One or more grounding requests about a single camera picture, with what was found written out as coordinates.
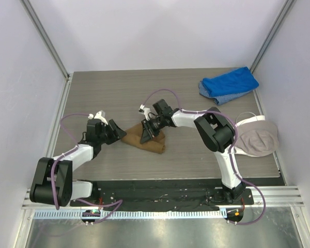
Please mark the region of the brown cloth napkin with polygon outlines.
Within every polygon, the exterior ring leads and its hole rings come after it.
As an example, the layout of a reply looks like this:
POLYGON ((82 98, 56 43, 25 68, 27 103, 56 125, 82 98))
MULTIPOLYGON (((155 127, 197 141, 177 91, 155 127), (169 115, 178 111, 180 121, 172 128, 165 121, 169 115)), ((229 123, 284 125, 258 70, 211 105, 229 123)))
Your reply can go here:
POLYGON ((159 135, 152 140, 141 144, 143 126, 141 123, 126 130, 127 135, 121 139, 122 142, 141 150, 162 154, 165 151, 165 134, 160 131, 159 135))

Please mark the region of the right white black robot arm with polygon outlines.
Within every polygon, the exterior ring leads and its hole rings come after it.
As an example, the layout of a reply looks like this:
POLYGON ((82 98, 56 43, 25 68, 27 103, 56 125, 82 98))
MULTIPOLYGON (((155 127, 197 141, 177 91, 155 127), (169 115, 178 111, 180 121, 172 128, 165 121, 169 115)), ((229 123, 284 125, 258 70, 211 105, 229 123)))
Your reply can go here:
POLYGON ((222 194, 224 201, 235 204, 242 197, 245 183, 237 168, 234 155, 234 143, 237 136, 236 126, 223 116, 218 108, 207 111, 187 111, 172 109, 165 100, 153 104, 155 114, 150 108, 141 105, 139 112, 145 116, 142 120, 142 136, 144 144, 157 137, 165 127, 188 127, 196 129, 205 146, 214 153, 222 178, 222 194))

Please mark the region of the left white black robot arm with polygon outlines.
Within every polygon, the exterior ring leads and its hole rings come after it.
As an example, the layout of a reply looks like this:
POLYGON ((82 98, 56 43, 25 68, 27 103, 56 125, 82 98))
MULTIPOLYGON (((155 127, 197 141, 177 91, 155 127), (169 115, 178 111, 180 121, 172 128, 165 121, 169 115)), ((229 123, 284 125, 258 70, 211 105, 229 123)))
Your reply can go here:
POLYGON ((53 205, 56 209, 79 198, 88 206, 96 205, 100 194, 93 189, 94 184, 73 180, 73 172, 96 158, 102 145, 110 145, 126 135, 112 119, 107 122, 90 119, 82 139, 74 148, 53 158, 39 159, 29 192, 30 201, 53 205))

